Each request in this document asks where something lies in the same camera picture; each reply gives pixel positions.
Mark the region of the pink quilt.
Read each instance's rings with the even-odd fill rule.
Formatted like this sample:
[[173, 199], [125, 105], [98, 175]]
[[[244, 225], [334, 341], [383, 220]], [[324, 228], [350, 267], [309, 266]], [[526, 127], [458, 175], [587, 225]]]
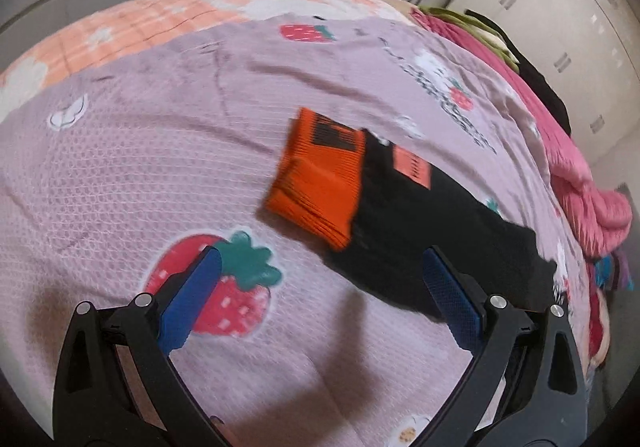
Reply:
[[549, 166], [551, 186], [582, 252], [600, 259], [619, 247], [631, 229], [632, 210], [627, 198], [614, 190], [602, 190], [593, 181], [584, 155], [554, 120], [537, 95], [501, 57], [462, 28], [422, 13], [411, 17], [424, 28], [458, 44], [483, 60], [518, 93], [535, 119]]

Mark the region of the black orange small sweater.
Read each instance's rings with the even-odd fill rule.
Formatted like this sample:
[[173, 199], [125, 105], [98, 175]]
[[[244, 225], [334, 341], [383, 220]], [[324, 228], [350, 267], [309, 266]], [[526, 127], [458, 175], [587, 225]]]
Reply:
[[544, 311], [556, 264], [438, 167], [366, 129], [299, 110], [265, 206], [328, 247], [328, 263], [390, 305], [442, 320], [423, 281], [436, 247], [487, 294]]

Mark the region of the black garment on bed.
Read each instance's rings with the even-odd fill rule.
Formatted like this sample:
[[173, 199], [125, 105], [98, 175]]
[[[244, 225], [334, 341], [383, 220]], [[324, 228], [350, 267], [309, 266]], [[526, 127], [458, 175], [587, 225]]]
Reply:
[[563, 100], [556, 95], [552, 90], [552, 87], [547, 82], [546, 78], [537, 70], [537, 68], [516, 48], [513, 42], [509, 39], [506, 33], [491, 19], [486, 16], [474, 12], [472, 10], [465, 10], [465, 15], [469, 15], [489, 28], [496, 30], [503, 41], [506, 42], [506, 47], [512, 52], [512, 54], [518, 59], [518, 70], [520, 70], [520, 77], [530, 87], [530, 89], [537, 95], [544, 107], [548, 109], [552, 117], [559, 126], [564, 130], [568, 136], [572, 136], [572, 128], [570, 127], [570, 117], [566, 109]]

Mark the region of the white wardrobe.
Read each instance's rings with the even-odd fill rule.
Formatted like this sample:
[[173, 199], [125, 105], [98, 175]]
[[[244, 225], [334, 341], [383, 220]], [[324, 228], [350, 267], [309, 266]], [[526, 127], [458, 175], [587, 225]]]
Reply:
[[626, 0], [451, 0], [495, 22], [561, 97], [590, 163], [639, 122], [639, 22]]

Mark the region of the lilac strawberry print blanket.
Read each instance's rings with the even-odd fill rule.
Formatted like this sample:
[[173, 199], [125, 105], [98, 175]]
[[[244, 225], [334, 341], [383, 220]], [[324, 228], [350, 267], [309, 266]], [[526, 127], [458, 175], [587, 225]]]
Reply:
[[408, 22], [228, 22], [77, 72], [1, 124], [1, 369], [40, 427], [75, 306], [155, 291], [208, 245], [220, 284], [171, 359], [242, 445], [384, 446], [436, 415], [470, 354], [265, 206], [303, 108], [533, 230], [588, 359], [582, 250], [535, 119], [497, 71]]

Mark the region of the green cloth on bed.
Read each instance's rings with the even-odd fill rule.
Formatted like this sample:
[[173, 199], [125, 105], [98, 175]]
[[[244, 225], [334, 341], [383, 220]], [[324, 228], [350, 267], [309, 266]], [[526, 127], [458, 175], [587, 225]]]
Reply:
[[492, 28], [485, 25], [475, 17], [460, 14], [455, 11], [447, 10], [441, 7], [427, 7], [420, 6], [419, 10], [427, 15], [439, 18], [444, 22], [456, 25], [462, 28], [469, 34], [472, 34], [474, 38], [477, 38], [485, 46], [491, 49], [496, 55], [502, 58], [502, 60], [517, 74], [520, 72], [518, 68], [518, 58], [511, 52], [510, 48], [506, 45], [506, 41], [500, 34]]

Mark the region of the orange checked bed sheet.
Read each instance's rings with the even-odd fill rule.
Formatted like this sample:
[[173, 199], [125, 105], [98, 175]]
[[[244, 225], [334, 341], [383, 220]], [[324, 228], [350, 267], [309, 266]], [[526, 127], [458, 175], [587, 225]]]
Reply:
[[1, 74], [1, 117], [76, 72], [227, 22], [292, 14], [408, 22], [397, 0], [131, 0], [73, 22], [20, 51]]

